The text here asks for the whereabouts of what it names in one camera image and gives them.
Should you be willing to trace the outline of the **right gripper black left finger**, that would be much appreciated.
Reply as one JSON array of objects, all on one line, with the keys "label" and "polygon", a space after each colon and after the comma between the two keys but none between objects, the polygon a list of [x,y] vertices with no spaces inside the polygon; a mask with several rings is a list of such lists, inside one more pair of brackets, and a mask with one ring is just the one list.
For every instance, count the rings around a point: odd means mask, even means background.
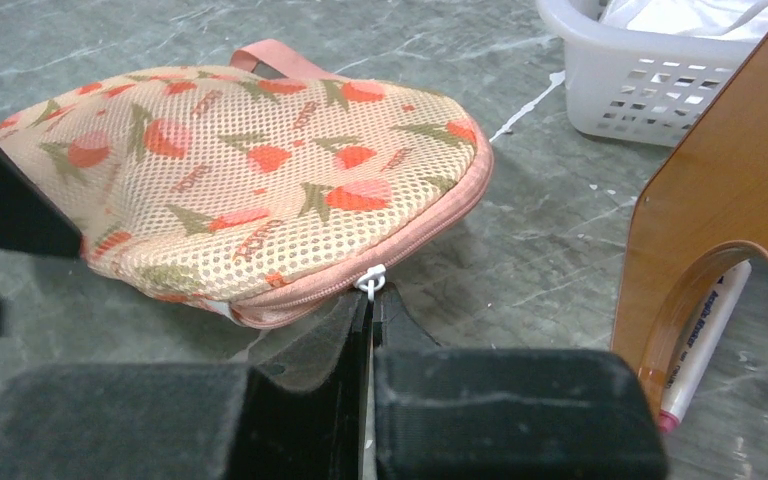
[{"label": "right gripper black left finger", "polygon": [[366,298],[271,361],[52,365],[0,392],[0,479],[358,479]]}]

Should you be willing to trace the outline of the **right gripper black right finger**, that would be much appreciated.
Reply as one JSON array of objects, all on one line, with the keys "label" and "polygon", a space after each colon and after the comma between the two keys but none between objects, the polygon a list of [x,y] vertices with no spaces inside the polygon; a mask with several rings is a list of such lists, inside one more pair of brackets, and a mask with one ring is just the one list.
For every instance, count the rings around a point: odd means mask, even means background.
[{"label": "right gripper black right finger", "polygon": [[664,479],[636,375],[604,350],[439,345],[392,284],[376,293],[381,479]]}]

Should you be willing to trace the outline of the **floral mesh laundry bag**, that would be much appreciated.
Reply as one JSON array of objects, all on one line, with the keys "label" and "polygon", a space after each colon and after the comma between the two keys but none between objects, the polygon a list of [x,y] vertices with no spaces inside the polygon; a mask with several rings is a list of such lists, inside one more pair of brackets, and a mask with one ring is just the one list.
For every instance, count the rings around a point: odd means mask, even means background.
[{"label": "floral mesh laundry bag", "polygon": [[453,99],[327,72],[268,39],[226,66],[113,76],[13,114],[7,157],[97,274],[240,325],[287,325],[388,270],[485,193]]}]

